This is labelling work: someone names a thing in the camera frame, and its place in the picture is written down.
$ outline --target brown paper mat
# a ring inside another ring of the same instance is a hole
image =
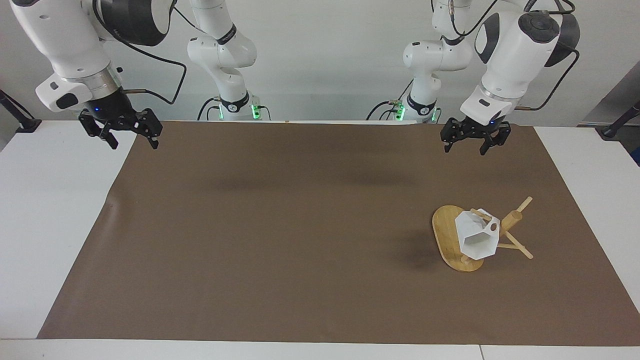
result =
[[[640,345],[640,315],[533,128],[165,123],[137,139],[38,338]],[[445,204],[535,255],[440,258]]]

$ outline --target black clamp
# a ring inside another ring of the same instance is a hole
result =
[[[157,137],[160,136],[163,129],[162,123],[160,123],[160,120],[151,109],[144,109],[132,115],[122,115],[113,120],[96,119],[88,110],[83,110],[78,116],[78,120],[87,135],[99,137],[108,143],[113,150],[118,148],[118,140],[113,136],[111,130],[132,131],[142,135],[147,138],[149,144],[155,150],[158,148]]]
[[[18,130],[16,130],[15,132],[17,134],[31,134],[34,131],[36,131],[36,129],[38,128],[38,126],[40,126],[40,124],[42,123],[42,120],[40,119],[29,119],[26,116],[24,116],[24,114],[18,110],[18,108],[15,106],[16,104],[20,105],[17,101],[15,101],[13,99],[13,97],[7,95],[4,91],[0,90],[0,104],[2,106],[4,106],[4,108],[9,111],[9,113],[11,115],[13,115],[13,117],[16,118],[16,120],[18,120],[18,122],[20,123],[20,127],[18,128]]]
[[[462,121],[450,118],[440,132],[440,138],[446,143],[444,151],[449,152],[453,143],[466,138],[484,139],[480,147],[480,155],[485,155],[496,145],[504,145],[511,133],[511,125],[508,122],[502,122],[503,119],[504,117],[491,120],[487,126],[483,126],[469,117]]]

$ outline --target wooden stand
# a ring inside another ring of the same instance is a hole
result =
[[[522,211],[529,205],[529,203],[531,203],[532,200],[533,198],[528,197],[527,200],[518,207],[518,209],[510,212],[504,219],[502,219],[500,222],[500,236],[505,236],[511,243],[498,244],[498,247],[502,249],[520,250],[520,252],[529,259],[533,259],[533,254],[531,254],[509,232],[509,230],[522,220]],[[456,218],[463,211],[464,209],[453,205],[446,205],[437,209],[435,214],[433,214],[432,219],[433,231],[436,236],[436,241],[438,242],[440,255],[447,265],[460,272],[473,272],[482,266],[484,260],[473,260],[460,252],[460,242],[458,241],[458,232],[456,230]],[[491,217],[476,209],[471,209],[471,212],[488,222],[492,220]]]
[[[464,211],[453,205],[443,206],[433,214],[433,231],[436,234],[438,249],[444,262],[460,272],[473,272],[482,266],[484,260],[473,260],[460,252],[456,218]]]

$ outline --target white wall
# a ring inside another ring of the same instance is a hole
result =
[[[48,112],[37,101],[33,89],[50,75],[51,66],[22,32],[8,1],[0,1],[0,87],[22,99],[37,117],[70,118],[69,114]],[[637,0],[574,2],[582,28],[582,60],[543,111],[516,113],[510,121],[574,126],[640,60]],[[489,3],[476,0],[473,18],[477,19]],[[246,82],[278,120],[364,118],[373,105],[397,97],[411,80],[402,63],[405,45],[438,38],[431,28],[427,0],[228,0],[228,6],[239,29],[256,43],[259,52],[257,63],[243,70]],[[192,16],[188,1],[180,0],[178,7]],[[506,3],[497,9],[518,10]],[[161,119],[193,119],[202,102],[217,95],[207,74],[188,60],[186,44],[193,36],[197,32],[176,14],[168,38],[151,49],[189,65],[178,103],[171,107],[147,95],[134,95],[136,107],[151,107]],[[125,87],[147,87],[172,95],[180,69],[145,58],[121,44],[106,47],[114,64],[125,69]],[[538,105],[569,61],[544,70],[522,104]],[[443,119],[460,116],[460,104],[484,69],[474,58],[467,70],[441,73]]]

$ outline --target green led light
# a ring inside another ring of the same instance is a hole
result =
[[[435,110],[433,110],[433,115],[431,116],[431,122],[436,124],[438,122],[438,120],[440,120],[440,115],[441,114],[442,114],[442,109],[435,108]]]
[[[402,121],[404,119],[405,112],[406,112],[406,109],[404,108],[404,106],[400,105],[400,110],[398,110],[398,112],[396,113],[396,120]]]
[[[256,105],[251,105],[251,109],[253,110],[253,118],[254,119],[259,119],[260,118],[260,109],[256,106]]]

